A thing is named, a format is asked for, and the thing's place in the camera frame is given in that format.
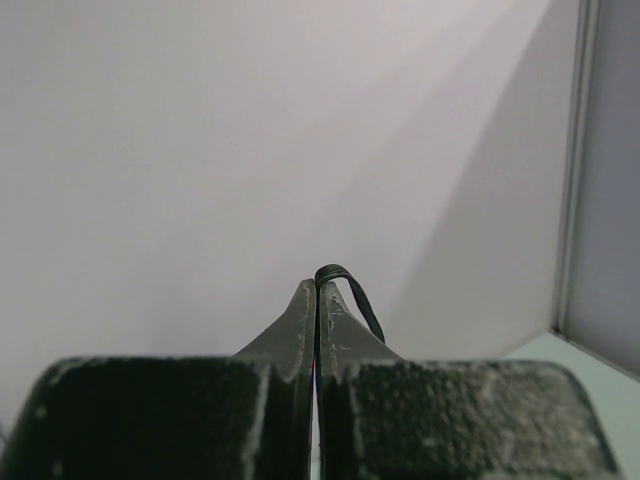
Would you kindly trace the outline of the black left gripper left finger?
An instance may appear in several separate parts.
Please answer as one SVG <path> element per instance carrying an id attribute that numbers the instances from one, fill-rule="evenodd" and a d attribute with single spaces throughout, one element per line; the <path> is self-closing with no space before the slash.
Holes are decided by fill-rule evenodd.
<path id="1" fill-rule="evenodd" d="M 305 479 L 316 288 L 227 357 L 75 357 L 34 384 L 5 479 Z"/>

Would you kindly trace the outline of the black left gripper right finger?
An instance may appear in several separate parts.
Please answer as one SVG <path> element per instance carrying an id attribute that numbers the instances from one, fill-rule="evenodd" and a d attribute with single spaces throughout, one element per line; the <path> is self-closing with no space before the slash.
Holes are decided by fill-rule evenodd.
<path id="1" fill-rule="evenodd" d="M 409 361 L 318 293 L 325 479 L 619 479 L 573 373 L 531 360 Z"/>

